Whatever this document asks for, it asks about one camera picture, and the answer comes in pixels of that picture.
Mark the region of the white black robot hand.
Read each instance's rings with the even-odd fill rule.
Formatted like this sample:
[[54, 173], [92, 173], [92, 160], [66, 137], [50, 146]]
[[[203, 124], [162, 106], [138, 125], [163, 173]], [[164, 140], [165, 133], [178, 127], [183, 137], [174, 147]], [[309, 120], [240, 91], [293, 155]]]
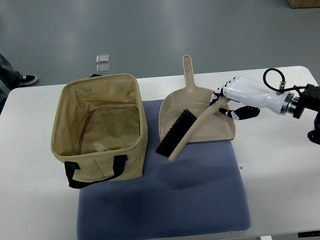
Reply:
[[246, 120], [259, 115], [260, 109], [267, 108], [278, 115], [290, 112], [295, 100], [294, 94], [286, 91], [277, 93], [264, 83], [243, 76], [236, 76], [213, 92], [210, 105], [221, 97], [244, 104], [236, 110], [220, 108], [219, 112], [234, 120]]

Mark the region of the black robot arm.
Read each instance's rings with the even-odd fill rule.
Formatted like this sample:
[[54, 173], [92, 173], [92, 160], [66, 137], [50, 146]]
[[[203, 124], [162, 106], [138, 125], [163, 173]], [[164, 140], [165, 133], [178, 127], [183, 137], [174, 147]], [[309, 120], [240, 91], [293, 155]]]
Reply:
[[[275, 71], [281, 76], [278, 88], [274, 88], [267, 82], [267, 74]], [[315, 144], [320, 143], [320, 87], [312, 84], [306, 86], [296, 86], [285, 88], [286, 79], [284, 74], [276, 68], [268, 68], [262, 76], [263, 83], [278, 96], [287, 93], [285, 100], [280, 109], [281, 114], [290, 113], [294, 118], [299, 119], [305, 109], [317, 112], [314, 119], [314, 128], [308, 132], [308, 139]]]

